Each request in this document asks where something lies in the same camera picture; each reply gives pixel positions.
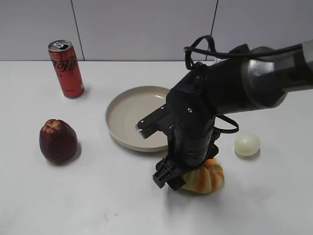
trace apple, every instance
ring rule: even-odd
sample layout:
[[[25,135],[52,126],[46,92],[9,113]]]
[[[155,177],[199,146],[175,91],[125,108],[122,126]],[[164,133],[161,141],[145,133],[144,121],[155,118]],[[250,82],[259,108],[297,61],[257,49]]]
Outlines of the apple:
[[[77,136],[66,122],[50,119],[40,130],[39,146],[47,160],[61,165],[76,153]]]

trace orange bread roll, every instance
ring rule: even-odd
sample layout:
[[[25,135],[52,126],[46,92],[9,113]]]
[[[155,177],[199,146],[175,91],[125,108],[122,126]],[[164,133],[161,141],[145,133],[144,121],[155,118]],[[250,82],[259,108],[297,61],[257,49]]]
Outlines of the orange bread roll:
[[[198,193],[211,193],[224,185],[224,173],[215,158],[207,160],[201,168],[182,177],[186,182],[182,188]]]

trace plate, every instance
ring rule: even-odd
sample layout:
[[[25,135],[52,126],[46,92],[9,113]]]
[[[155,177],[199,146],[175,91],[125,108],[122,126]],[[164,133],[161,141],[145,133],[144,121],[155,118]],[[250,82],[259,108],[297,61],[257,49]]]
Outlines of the plate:
[[[165,104],[169,89],[155,86],[137,87],[118,95],[108,106],[106,123],[110,135],[122,146],[140,152],[158,152],[167,148],[166,135],[155,132],[143,139],[136,124]]]

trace white ball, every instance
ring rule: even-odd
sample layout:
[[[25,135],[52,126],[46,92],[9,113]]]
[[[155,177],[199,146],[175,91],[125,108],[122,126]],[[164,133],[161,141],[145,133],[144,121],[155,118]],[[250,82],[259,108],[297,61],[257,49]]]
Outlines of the white ball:
[[[242,156],[255,154],[261,146],[260,138],[252,133],[240,134],[235,139],[235,151]]]

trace red can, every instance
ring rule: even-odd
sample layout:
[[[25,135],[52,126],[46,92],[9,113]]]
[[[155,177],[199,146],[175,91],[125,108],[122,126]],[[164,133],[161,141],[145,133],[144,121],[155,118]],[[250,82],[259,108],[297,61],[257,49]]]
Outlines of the red can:
[[[67,40],[57,40],[49,44],[48,50],[63,94],[69,98],[79,97],[85,88],[73,44]]]

